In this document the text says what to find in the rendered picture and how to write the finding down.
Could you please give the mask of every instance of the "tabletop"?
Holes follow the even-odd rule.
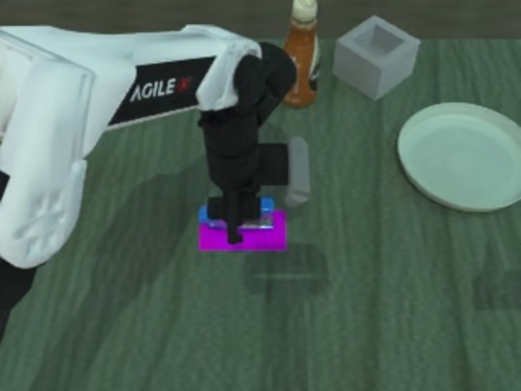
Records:
[[[309,143],[288,251],[198,251],[212,188],[196,112],[107,133],[76,230],[13,312],[0,390],[521,389],[521,204],[446,209],[396,157],[400,127],[434,103],[521,123],[519,41],[425,41],[377,102],[332,76],[321,45],[317,102],[261,130]]]

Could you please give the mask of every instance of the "green table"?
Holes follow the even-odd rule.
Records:
[[[289,252],[198,252],[212,189],[196,112],[108,133],[72,238],[12,315],[0,390],[521,389],[521,204],[444,209],[395,153],[433,103],[521,122],[519,42],[424,42],[377,103],[331,75],[333,45],[316,105],[262,130],[309,142],[313,194],[290,212]]]

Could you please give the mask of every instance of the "dark wall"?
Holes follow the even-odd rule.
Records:
[[[93,32],[216,24],[281,38],[291,0],[0,0],[0,24],[52,24]],[[319,0],[320,35],[335,38],[370,15],[417,37],[521,37],[521,0]]]

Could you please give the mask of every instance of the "plate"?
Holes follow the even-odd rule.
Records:
[[[521,199],[521,128],[469,103],[442,103],[414,114],[398,137],[409,180],[450,208],[489,212]]]

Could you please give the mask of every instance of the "magenta rectangle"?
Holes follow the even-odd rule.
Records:
[[[228,244],[226,230],[199,224],[199,250],[204,252],[286,251],[286,213],[283,210],[274,210],[273,223],[274,227],[271,229],[239,229],[243,236],[243,242],[240,244]]]

